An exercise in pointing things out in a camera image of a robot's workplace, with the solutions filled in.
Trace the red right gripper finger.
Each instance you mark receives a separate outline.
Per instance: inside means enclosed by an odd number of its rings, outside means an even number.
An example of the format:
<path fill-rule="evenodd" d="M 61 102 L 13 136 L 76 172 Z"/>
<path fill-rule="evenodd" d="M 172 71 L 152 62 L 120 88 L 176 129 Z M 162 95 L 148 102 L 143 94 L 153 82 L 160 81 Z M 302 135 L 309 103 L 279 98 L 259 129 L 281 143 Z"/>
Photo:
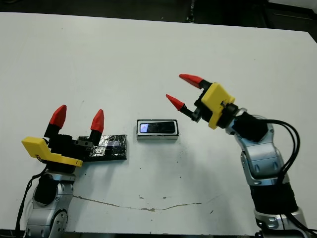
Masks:
<path fill-rule="evenodd" d="M 211 84 L 204 80 L 201 77 L 195 76 L 195 75 L 190 75 L 190 74 L 180 74 L 179 77 L 183 80 L 185 80 L 186 82 L 188 82 L 189 84 L 193 85 L 196 88 L 199 89 L 209 89 L 209 87 L 211 86 Z"/>
<path fill-rule="evenodd" d="M 178 99 L 166 94 L 166 97 L 169 99 L 169 101 L 176 107 L 176 109 L 181 112 L 182 114 L 186 115 L 190 119 L 194 119 L 193 112 L 189 110 L 185 103 L 179 101 Z"/>

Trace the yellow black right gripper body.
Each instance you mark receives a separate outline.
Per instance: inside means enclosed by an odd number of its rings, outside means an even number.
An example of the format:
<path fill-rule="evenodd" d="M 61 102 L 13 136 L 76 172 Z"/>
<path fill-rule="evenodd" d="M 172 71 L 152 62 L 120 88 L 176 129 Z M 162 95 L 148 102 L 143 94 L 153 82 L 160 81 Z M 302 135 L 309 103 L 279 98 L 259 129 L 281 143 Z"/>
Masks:
<path fill-rule="evenodd" d="M 222 111 L 233 104 L 235 98 L 229 95 L 219 83 L 190 82 L 190 84 L 203 89 L 194 103 L 197 108 L 191 112 L 190 119 L 196 122 L 204 119 L 209 123 L 211 129 L 216 129 L 223 114 Z"/>

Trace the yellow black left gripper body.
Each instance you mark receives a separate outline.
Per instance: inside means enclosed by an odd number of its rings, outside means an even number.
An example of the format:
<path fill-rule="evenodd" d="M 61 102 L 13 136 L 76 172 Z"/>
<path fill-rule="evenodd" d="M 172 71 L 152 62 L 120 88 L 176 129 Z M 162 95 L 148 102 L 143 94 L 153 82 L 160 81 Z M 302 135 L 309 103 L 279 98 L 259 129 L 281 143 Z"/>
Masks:
<path fill-rule="evenodd" d="M 81 167 L 99 142 L 98 133 L 78 139 L 67 134 L 55 134 L 44 137 L 27 136 L 22 140 L 30 157 L 46 163 L 50 170 L 64 173 L 72 173 L 76 167 Z"/>

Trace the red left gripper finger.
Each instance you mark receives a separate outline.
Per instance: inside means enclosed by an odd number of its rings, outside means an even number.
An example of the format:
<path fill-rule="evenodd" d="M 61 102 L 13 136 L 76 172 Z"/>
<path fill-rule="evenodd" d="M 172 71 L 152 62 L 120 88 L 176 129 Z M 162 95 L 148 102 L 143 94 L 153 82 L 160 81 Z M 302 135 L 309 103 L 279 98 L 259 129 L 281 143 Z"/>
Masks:
<path fill-rule="evenodd" d="M 66 111 L 67 106 L 62 105 L 56 111 L 53 113 L 50 122 L 48 124 L 48 127 L 45 131 L 44 137 L 52 137 L 59 133 L 59 131 L 62 129 L 64 122 L 66 120 Z"/>
<path fill-rule="evenodd" d="M 92 125 L 91 125 L 91 133 L 89 136 L 89 140 L 93 144 L 99 144 L 99 141 L 101 139 L 103 130 L 104 130 L 104 111 L 102 109 L 99 109 L 99 111 L 96 113 L 95 117 L 93 118 Z"/>

